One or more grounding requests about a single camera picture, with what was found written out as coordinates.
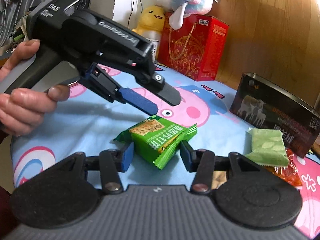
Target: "green snack package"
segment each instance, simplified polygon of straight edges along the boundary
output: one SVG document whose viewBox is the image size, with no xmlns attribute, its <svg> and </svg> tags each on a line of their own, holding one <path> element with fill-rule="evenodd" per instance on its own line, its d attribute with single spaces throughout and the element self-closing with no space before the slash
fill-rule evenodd
<svg viewBox="0 0 320 240">
<path fill-rule="evenodd" d="M 153 115 L 121 132 L 114 141 L 133 141 L 135 152 L 162 170 L 177 152 L 179 143 L 190 140 L 196 133 L 196 124 L 185 128 Z"/>
<path fill-rule="evenodd" d="M 263 166 L 288 166 L 281 131 L 254 128 L 249 133 L 252 135 L 252 152 L 246 155 L 248 159 Z"/>
</svg>

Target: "dark product box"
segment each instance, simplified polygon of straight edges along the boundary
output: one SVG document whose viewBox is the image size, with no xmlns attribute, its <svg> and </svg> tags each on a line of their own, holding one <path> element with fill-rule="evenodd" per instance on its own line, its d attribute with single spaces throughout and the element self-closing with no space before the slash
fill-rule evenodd
<svg viewBox="0 0 320 240">
<path fill-rule="evenodd" d="M 244 73 L 230 112 L 257 128 L 281 130 L 284 145 L 303 158 L 320 133 L 320 116 L 272 82 Z"/>
</svg>

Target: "yellow plush toy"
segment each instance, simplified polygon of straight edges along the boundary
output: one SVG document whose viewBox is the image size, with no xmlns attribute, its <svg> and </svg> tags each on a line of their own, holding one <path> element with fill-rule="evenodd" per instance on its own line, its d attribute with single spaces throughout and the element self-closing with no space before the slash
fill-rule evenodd
<svg viewBox="0 0 320 240">
<path fill-rule="evenodd" d="M 140 15 L 138 26 L 132 31 L 147 39 L 160 41 L 164 20 L 164 10 L 161 7 L 147 7 Z"/>
</svg>

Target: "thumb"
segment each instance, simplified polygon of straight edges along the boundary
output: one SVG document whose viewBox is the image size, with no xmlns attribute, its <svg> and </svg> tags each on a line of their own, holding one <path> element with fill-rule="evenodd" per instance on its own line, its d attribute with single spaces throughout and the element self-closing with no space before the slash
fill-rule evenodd
<svg viewBox="0 0 320 240">
<path fill-rule="evenodd" d="M 9 72 L 22 60 L 31 58 L 40 47 L 39 40 L 30 40 L 20 43 L 7 62 L 0 69 L 0 81 L 2 81 Z"/>
</svg>

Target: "orange snack wrapper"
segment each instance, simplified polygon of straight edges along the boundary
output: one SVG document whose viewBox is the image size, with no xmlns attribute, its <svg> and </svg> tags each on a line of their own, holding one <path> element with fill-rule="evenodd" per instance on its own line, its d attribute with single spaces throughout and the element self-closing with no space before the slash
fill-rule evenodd
<svg viewBox="0 0 320 240">
<path fill-rule="evenodd" d="M 298 169 L 296 165 L 293 162 L 293 152 L 290 149 L 285 150 L 287 153 L 287 157 L 289 159 L 289 165 L 288 167 L 285 168 L 280 168 L 280 167 L 268 167 L 264 166 L 268 171 L 272 172 L 279 178 L 283 179 L 284 181 L 288 182 L 290 185 L 296 187 L 296 188 L 301 188 L 302 187 L 302 182 L 300 180 L 300 177 L 298 175 Z"/>
</svg>

